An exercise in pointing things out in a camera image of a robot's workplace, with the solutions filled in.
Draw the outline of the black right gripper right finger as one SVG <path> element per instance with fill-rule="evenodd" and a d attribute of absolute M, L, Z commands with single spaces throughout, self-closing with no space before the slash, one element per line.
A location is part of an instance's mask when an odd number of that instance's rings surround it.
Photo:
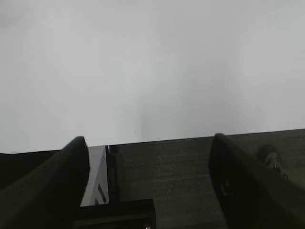
<path fill-rule="evenodd" d="M 305 190 L 215 134 L 211 182 L 230 229 L 303 229 Z"/>

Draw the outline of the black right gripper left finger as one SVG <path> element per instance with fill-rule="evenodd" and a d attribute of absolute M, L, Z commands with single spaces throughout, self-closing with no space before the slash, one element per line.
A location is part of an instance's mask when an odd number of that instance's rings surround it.
<path fill-rule="evenodd" d="M 71 229 L 90 173 L 79 136 L 53 151 L 0 155 L 0 227 Z"/>

